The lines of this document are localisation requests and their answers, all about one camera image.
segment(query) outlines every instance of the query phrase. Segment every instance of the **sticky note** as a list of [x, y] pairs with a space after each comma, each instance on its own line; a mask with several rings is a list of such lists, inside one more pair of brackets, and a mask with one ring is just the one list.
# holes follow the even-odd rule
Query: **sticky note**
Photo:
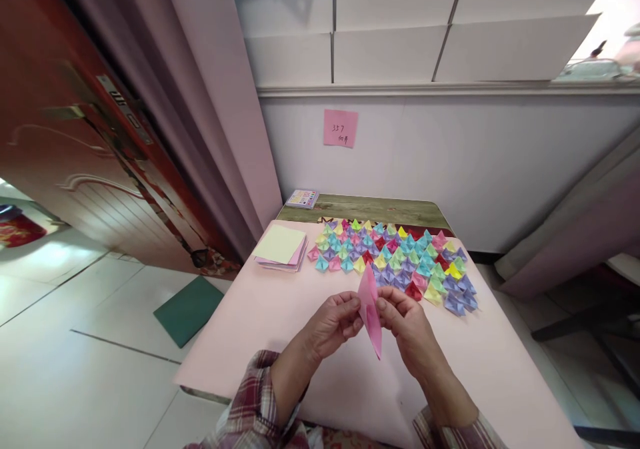
[[302, 231], [275, 224], [258, 242], [253, 250], [253, 255], [280, 264], [287, 264], [304, 238], [305, 233]]
[[352, 148], [358, 127], [358, 113], [325, 109], [325, 146]]

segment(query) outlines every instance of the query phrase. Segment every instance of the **door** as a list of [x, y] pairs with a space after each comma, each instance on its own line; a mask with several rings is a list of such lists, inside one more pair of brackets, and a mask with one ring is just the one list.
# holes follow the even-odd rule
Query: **door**
[[0, 9], [0, 177], [111, 250], [198, 272], [97, 132], [114, 130], [188, 245], [237, 261], [64, 2], [0, 0]]

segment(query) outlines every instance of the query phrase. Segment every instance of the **person's right hand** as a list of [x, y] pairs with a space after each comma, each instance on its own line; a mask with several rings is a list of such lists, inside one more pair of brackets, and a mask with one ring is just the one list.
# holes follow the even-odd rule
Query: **person's right hand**
[[395, 336], [409, 373], [421, 384], [433, 371], [449, 369], [422, 306], [399, 289], [378, 288], [376, 308], [380, 324]]

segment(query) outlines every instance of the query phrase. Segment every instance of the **stack of paper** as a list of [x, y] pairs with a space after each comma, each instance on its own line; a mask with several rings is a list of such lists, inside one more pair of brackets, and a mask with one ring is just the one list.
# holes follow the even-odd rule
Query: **stack of paper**
[[307, 249], [303, 231], [274, 224], [253, 250], [255, 262], [265, 269], [298, 272]]

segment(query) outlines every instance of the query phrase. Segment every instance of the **pink curtain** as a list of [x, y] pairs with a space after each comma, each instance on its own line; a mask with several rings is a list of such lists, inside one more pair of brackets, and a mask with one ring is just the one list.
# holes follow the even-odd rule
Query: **pink curtain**
[[247, 258], [282, 199], [234, 0], [78, 1]]

